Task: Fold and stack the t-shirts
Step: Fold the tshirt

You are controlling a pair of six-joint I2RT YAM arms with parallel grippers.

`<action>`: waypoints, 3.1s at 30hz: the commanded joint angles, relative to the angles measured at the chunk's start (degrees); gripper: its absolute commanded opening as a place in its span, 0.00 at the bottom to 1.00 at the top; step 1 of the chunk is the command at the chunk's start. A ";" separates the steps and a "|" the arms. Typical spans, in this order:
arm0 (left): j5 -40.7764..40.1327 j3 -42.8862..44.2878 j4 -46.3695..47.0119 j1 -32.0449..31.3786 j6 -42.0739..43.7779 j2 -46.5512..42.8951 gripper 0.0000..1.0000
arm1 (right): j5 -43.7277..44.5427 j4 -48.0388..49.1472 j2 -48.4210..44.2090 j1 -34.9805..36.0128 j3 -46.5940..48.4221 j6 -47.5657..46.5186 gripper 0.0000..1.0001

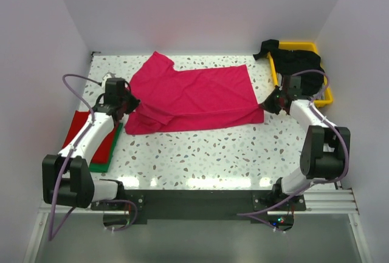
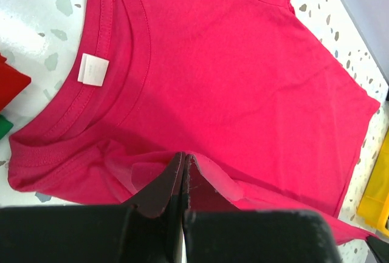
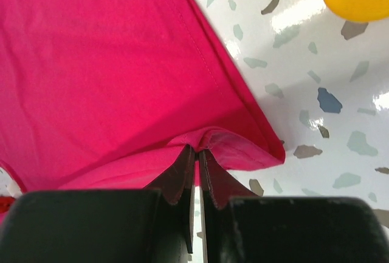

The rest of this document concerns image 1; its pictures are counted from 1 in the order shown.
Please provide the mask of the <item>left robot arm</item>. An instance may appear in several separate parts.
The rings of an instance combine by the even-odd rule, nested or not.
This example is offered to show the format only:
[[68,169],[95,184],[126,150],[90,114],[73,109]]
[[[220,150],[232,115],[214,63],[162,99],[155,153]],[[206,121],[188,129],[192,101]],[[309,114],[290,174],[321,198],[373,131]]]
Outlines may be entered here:
[[104,93],[94,106],[87,105],[86,123],[58,154],[48,154],[42,161],[43,200],[45,203],[87,208],[93,202],[105,201],[113,210],[126,202],[122,184],[115,180],[94,180],[89,164],[104,139],[118,128],[124,115],[140,104],[123,78],[107,78]]

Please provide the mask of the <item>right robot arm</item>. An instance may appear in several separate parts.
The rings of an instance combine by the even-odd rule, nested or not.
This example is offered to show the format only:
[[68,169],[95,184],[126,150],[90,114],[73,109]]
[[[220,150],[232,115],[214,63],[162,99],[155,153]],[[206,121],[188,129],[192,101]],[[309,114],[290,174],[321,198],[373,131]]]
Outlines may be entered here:
[[299,167],[286,177],[279,178],[263,203],[285,210],[292,198],[317,184],[335,183],[343,179],[349,168],[351,133],[346,127],[336,126],[315,106],[313,98],[303,95],[301,78],[283,77],[281,86],[260,104],[271,114],[285,111],[305,130]]

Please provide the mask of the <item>pink t shirt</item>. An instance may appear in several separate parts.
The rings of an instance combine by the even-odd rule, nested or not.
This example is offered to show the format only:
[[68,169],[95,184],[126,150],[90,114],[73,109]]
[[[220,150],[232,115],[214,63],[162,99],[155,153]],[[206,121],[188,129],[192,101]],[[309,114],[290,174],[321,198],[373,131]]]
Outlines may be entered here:
[[128,135],[264,122],[245,65],[177,71],[171,59],[154,52],[129,86],[140,104],[128,117]]

